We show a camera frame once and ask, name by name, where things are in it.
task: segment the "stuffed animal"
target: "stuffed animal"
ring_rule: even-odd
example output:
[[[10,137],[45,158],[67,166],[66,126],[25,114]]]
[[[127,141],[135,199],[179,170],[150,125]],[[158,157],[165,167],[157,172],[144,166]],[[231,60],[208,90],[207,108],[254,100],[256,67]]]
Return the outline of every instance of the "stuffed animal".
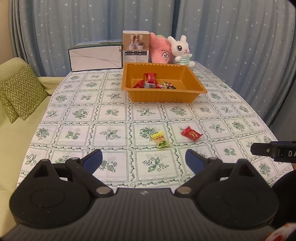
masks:
[[[170,42],[162,35],[156,36],[154,33],[150,33],[149,52],[152,63],[173,63],[173,55]]]
[[[192,57],[190,54],[189,45],[186,42],[186,36],[182,35],[180,41],[176,41],[172,36],[168,37],[168,41],[172,47],[172,54],[175,57],[175,64],[187,65],[190,68],[194,67],[195,62],[190,61],[189,59]]]

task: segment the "sofa armrest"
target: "sofa armrest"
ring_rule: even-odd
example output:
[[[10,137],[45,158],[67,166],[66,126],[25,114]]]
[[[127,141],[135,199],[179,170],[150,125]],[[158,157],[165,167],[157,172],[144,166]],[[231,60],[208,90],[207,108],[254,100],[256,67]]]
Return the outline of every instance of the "sofa armrest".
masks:
[[[64,80],[65,77],[37,77],[39,82],[42,84],[44,90],[52,95],[59,84]]]

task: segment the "white box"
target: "white box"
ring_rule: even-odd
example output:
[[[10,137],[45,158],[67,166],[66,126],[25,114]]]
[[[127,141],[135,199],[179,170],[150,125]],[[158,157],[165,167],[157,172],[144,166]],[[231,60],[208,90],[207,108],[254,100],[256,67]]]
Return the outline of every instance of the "white box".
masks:
[[[79,43],[68,50],[73,72],[122,68],[122,41],[104,40]]]
[[[123,62],[148,63],[149,31],[123,31]]]

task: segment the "plastic tray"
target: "plastic tray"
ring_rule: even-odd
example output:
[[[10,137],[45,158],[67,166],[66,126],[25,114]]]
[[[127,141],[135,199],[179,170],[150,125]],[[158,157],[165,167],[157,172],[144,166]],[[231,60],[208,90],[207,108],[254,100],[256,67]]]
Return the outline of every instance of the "plastic tray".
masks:
[[[158,83],[172,83],[177,89],[133,88],[144,73],[156,73]],[[177,64],[125,63],[121,88],[128,92],[132,102],[191,103],[199,94],[207,93],[188,66]]]

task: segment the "throw cushion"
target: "throw cushion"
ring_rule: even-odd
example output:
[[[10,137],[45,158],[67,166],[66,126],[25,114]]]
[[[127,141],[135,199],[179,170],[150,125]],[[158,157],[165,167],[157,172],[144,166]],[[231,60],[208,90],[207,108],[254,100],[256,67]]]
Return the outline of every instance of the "throw cushion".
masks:
[[[4,105],[5,112],[9,118],[10,122],[13,123],[19,117],[19,115],[17,114],[17,112],[13,108],[11,102],[4,95],[4,92],[1,88],[1,82],[0,82],[0,100],[2,101],[2,103]]]
[[[30,65],[3,80],[1,90],[23,120],[27,119],[47,96]]]

